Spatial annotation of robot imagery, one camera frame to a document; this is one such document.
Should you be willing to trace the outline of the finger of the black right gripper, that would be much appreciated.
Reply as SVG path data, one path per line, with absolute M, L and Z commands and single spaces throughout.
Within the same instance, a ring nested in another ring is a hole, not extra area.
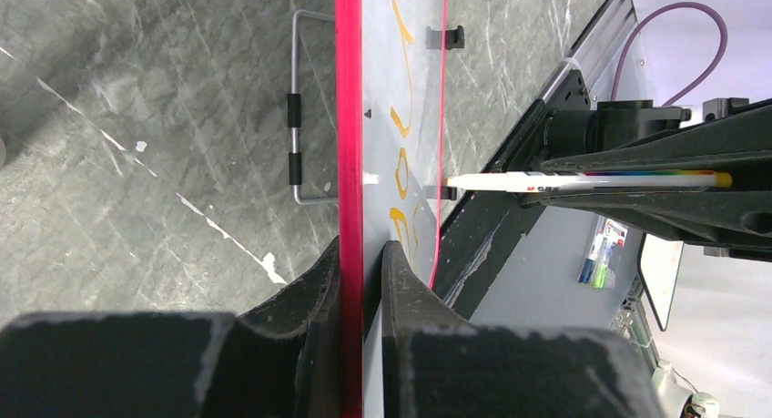
M 549 158 L 550 171 L 713 169 L 732 172 L 771 165 L 771 101 L 731 106 L 727 116 L 667 129 L 621 147 Z
M 663 240 L 726 249 L 737 259 L 771 260 L 769 191 L 522 194 L 523 207 L 537 204 L 592 211 Z

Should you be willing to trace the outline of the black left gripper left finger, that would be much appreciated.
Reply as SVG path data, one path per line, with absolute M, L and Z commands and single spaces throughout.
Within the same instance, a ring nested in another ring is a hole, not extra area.
M 37 312 L 1 330 L 4 417 L 338 417 L 340 244 L 240 315 Z

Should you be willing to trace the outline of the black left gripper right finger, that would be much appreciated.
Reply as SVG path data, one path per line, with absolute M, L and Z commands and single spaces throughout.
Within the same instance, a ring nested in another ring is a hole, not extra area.
M 644 361 L 619 335 L 583 328 L 476 326 L 412 271 L 381 257 L 388 417 L 660 417 Z

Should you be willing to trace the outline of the white rainbow marker pen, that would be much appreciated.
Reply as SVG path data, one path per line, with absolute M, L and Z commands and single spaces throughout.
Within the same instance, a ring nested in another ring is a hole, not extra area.
M 732 176 L 712 170 L 600 171 L 544 173 L 508 171 L 449 177 L 449 188 L 509 193 L 546 193 L 592 189 L 729 188 Z

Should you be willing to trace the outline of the pink framed whiteboard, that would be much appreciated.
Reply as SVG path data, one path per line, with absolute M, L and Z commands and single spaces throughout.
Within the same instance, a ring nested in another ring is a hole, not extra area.
M 334 0 L 342 415 L 384 414 L 383 248 L 425 286 L 440 253 L 448 0 Z

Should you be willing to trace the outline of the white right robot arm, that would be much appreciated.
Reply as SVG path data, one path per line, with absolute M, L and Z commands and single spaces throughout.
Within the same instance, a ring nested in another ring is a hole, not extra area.
M 664 240 L 771 258 L 771 103 L 714 99 L 692 124 L 682 107 L 649 100 L 602 102 L 592 111 L 555 111 L 544 121 L 540 171 L 669 169 L 726 172 L 727 188 L 610 188 L 523 194 L 540 203 L 592 211 Z

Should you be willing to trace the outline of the black framed small whiteboard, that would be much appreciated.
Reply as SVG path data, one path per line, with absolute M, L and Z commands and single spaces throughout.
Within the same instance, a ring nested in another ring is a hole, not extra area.
M 638 274 L 649 299 L 659 331 L 666 331 L 684 242 L 645 234 L 638 254 Z

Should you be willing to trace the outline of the marker pack in bag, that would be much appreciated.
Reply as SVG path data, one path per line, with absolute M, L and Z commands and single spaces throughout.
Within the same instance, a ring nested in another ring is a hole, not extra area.
M 622 223 L 599 217 L 594 226 L 577 282 L 596 290 L 611 290 L 615 286 L 612 257 L 626 242 L 628 228 Z

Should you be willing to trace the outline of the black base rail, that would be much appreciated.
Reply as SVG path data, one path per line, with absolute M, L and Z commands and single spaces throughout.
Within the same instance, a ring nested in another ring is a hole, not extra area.
M 559 111 L 590 109 L 584 76 L 564 70 L 537 97 L 483 167 L 483 173 L 525 171 L 546 160 L 544 132 Z M 434 293 L 469 320 L 522 237 L 541 217 L 544 206 L 522 204 L 523 194 L 467 191 L 441 226 L 440 265 Z

